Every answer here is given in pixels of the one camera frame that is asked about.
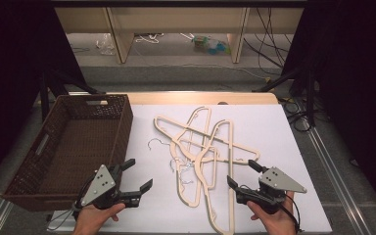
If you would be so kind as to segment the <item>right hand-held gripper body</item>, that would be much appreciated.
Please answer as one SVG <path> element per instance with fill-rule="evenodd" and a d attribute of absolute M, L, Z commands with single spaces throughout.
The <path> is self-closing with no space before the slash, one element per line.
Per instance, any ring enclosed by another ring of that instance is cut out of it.
<path fill-rule="evenodd" d="M 258 184 L 259 188 L 255 190 L 239 186 L 240 191 L 236 192 L 236 201 L 244 205 L 252 201 L 269 214 L 280 210 L 281 204 L 286 199 L 287 191 L 307 192 L 303 185 L 277 167 L 266 168 L 266 172 L 260 174 Z"/>

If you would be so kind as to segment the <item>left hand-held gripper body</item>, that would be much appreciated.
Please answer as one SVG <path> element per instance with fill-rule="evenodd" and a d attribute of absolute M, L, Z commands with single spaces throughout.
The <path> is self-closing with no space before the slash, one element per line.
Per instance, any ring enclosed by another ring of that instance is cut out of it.
<path fill-rule="evenodd" d="M 107 167 L 102 164 L 90 181 L 80 191 L 74 208 L 93 205 L 96 209 L 106 210 L 116 204 L 125 204 L 127 208 L 137 208 L 141 199 L 140 191 L 121 192 L 117 188 L 119 175 L 127 170 L 124 164 Z"/>

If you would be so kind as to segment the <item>beige plastic clothes hanger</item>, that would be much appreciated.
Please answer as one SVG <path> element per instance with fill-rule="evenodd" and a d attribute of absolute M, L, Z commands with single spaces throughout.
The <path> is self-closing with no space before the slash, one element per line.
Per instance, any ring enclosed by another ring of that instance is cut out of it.
<path fill-rule="evenodd" d="M 233 157 L 234 150 L 238 149 L 253 155 L 252 162 L 256 162 L 260 157 L 260 151 L 233 141 L 233 122 L 228 119 L 218 121 L 210 128 L 210 117 L 207 117 L 202 126 L 192 125 L 196 115 L 191 115 L 186 123 L 177 120 L 157 116 L 154 118 L 154 127 L 169 140 L 169 150 L 176 161 L 177 166 L 181 166 L 181 160 L 175 155 L 176 149 L 182 153 L 186 159 L 185 163 L 201 165 L 204 163 L 224 162 L 230 165 L 246 165 L 248 162 L 243 159 Z M 219 149 L 214 142 L 224 144 L 228 148 L 228 157 L 222 159 Z"/>
<path fill-rule="evenodd" d="M 204 197 L 206 200 L 206 207 L 208 212 L 208 220 L 211 227 L 219 235 L 234 235 L 235 232 L 235 218 L 234 218 L 234 190 L 228 189 L 228 219 L 229 219 L 229 228 L 223 230 L 215 222 L 216 215 L 212 208 L 212 201 L 210 197 L 210 190 L 215 187 L 216 184 L 216 163 L 220 162 L 219 151 L 212 144 L 214 140 L 222 142 L 228 147 L 228 158 L 224 160 L 225 163 L 228 163 L 228 175 L 227 181 L 230 181 L 233 176 L 233 122 L 231 120 L 221 120 L 219 121 L 212 129 L 211 133 L 208 133 L 207 128 L 209 127 L 206 124 L 205 130 L 199 130 L 194 127 L 191 127 L 189 124 L 184 124 L 182 126 L 182 132 L 176 137 L 171 138 L 170 144 L 170 153 L 172 156 L 175 154 L 175 148 L 179 147 L 182 154 L 188 160 L 188 163 L 192 165 L 197 177 L 197 186 L 196 186 L 196 198 L 194 202 L 189 201 L 184 196 L 185 187 L 182 184 L 181 176 L 181 162 L 180 159 L 175 159 L 176 164 L 176 176 L 177 176 L 177 194 L 180 200 L 190 208 L 195 208 L 200 204 L 200 193 L 204 192 Z M 186 140 L 188 146 L 195 145 L 201 149 L 197 155 L 190 153 L 189 149 L 184 149 L 181 145 L 180 138 L 187 132 L 190 132 L 190 137 Z M 204 164 L 213 163 L 212 169 L 212 183 L 209 184 L 206 178 L 203 175 Z"/>
<path fill-rule="evenodd" d="M 186 122 L 165 116 L 156 116 L 153 120 L 156 130 L 169 140 L 169 152 L 172 157 L 170 165 L 176 172 L 177 195 L 190 208 L 200 204 L 201 195 L 205 196 L 208 204 L 210 189 L 215 186 L 214 177 L 211 184 L 204 177 L 204 164 L 212 163 L 212 173 L 215 173 L 217 157 L 209 132 L 211 117 L 210 108 L 200 107 L 193 111 Z M 191 170 L 196 177 L 193 199 L 189 199 L 184 193 L 186 182 L 182 174 L 188 170 Z"/>

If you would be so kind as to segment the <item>brown woven basket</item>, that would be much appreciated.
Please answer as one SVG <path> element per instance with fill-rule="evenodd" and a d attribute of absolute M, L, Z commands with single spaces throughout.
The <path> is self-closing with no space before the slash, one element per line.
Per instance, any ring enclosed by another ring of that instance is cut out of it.
<path fill-rule="evenodd" d="M 30 212 L 69 209 L 94 170 L 124 162 L 132 121 L 125 94 L 59 96 L 3 198 Z"/>

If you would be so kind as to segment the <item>person's left hand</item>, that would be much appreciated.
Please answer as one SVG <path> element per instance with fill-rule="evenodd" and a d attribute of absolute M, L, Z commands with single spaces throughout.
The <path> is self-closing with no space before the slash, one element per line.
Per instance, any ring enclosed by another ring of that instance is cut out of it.
<path fill-rule="evenodd" d="M 109 219 L 118 221 L 118 213 L 125 209 L 125 204 L 99 210 L 95 206 L 86 206 L 81 210 L 71 235 L 97 235 L 100 228 Z"/>

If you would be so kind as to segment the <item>person's right hand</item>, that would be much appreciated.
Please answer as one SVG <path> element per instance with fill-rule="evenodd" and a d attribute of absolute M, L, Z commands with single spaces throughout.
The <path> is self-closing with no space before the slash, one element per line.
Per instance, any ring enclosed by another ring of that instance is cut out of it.
<path fill-rule="evenodd" d="M 296 235 L 295 222 L 290 217 L 293 213 L 294 193 L 287 192 L 288 198 L 283 202 L 284 211 L 268 214 L 258 204 L 249 201 L 247 206 L 253 212 L 251 220 L 260 220 L 269 235 Z"/>

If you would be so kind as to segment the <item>white table mat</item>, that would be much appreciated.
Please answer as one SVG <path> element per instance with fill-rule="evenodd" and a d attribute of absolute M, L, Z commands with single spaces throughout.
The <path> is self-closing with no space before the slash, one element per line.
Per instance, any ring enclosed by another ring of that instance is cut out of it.
<path fill-rule="evenodd" d="M 307 172 L 291 127 L 283 109 L 278 105 L 135 105 L 127 155 L 136 161 L 135 166 L 123 174 L 121 190 L 135 190 L 147 180 L 153 186 L 141 199 L 136 209 L 126 209 L 119 220 L 108 220 L 101 235 L 219 235 L 211 227 L 204 195 L 195 208 L 186 206 L 177 195 L 176 172 L 170 165 L 169 140 L 154 127 L 154 117 L 165 116 L 186 122 L 200 107 L 211 109 L 210 129 L 220 120 L 233 122 L 233 141 L 260 151 L 257 163 L 277 167 L 306 189 L 295 194 L 295 217 L 301 221 L 305 235 L 328 234 L 332 228 Z M 228 148 L 214 142 L 222 159 L 228 157 Z M 235 159 L 251 160 L 253 155 L 234 150 Z M 212 183 L 212 163 L 204 164 L 204 177 Z M 210 190 L 215 222 L 223 230 L 229 228 L 228 219 L 228 163 L 216 163 L 216 184 Z M 232 178 L 239 186 L 255 190 L 259 187 L 260 173 L 248 164 L 234 164 Z M 191 170 L 182 174 L 186 182 L 185 195 L 195 196 L 196 177 Z M 256 235 L 264 227 L 250 219 L 247 206 L 237 203 L 234 192 L 234 235 Z"/>

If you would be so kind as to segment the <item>black tripod stand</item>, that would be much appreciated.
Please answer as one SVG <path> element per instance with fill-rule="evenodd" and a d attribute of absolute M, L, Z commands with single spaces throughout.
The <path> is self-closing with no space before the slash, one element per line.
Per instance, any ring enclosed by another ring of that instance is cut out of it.
<path fill-rule="evenodd" d="M 50 112 L 48 92 L 51 91 L 55 97 L 68 95 L 69 91 L 65 87 L 66 84 L 72 84 L 89 94 L 101 94 L 101 91 L 90 87 L 84 81 L 80 81 L 64 72 L 59 70 L 46 70 L 39 78 L 42 120 L 45 120 Z"/>
<path fill-rule="evenodd" d="M 273 82 L 264 85 L 262 88 L 255 89 L 255 92 L 268 92 L 272 88 L 282 84 L 286 80 L 293 78 L 295 82 L 305 86 L 306 107 L 304 114 L 307 118 L 308 126 L 315 127 L 314 122 L 314 71 L 308 66 L 300 66 L 286 72 Z"/>

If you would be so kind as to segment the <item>clear plastic bag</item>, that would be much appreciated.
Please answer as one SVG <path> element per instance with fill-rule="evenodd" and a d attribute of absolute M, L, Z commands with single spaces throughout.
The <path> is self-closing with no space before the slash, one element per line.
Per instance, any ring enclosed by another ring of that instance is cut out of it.
<path fill-rule="evenodd" d="M 116 53 L 115 45 L 109 33 L 103 33 L 96 40 L 96 48 L 102 55 L 112 56 Z"/>

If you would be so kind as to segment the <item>black curtain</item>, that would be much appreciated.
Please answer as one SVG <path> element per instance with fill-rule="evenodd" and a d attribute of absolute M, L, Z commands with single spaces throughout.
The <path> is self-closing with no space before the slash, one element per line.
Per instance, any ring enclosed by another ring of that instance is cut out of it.
<path fill-rule="evenodd" d="M 305 0 L 284 71 L 310 53 L 326 112 L 376 192 L 376 0 Z"/>
<path fill-rule="evenodd" d="M 0 0 L 0 164 L 51 70 L 84 80 L 51 0 Z"/>

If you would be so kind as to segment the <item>colourful plastic bag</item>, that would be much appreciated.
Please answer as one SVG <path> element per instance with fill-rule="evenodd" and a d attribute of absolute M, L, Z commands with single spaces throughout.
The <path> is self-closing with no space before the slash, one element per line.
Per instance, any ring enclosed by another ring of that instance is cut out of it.
<path fill-rule="evenodd" d="M 207 53 L 215 55 L 219 52 L 227 55 L 231 54 L 230 48 L 223 42 L 217 39 L 212 39 L 206 36 L 194 36 L 192 39 L 196 48 L 204 49 Z"/>

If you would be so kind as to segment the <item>beige wooden shelf unit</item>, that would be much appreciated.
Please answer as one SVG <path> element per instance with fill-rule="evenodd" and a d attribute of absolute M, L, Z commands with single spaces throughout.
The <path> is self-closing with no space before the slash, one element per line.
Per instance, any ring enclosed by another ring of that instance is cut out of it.
<path fill-rule="evenodd" d="M 108 33 L 113 38 L 117 61 L 123 64 L 136 33 L 224 33 L 231 58 L 238 63 L 247 33 L 263 33 L 271 21 L 276 34 L 296 32 L 301 8 L 62 8 L 56 14 L 66 33 Z"/>

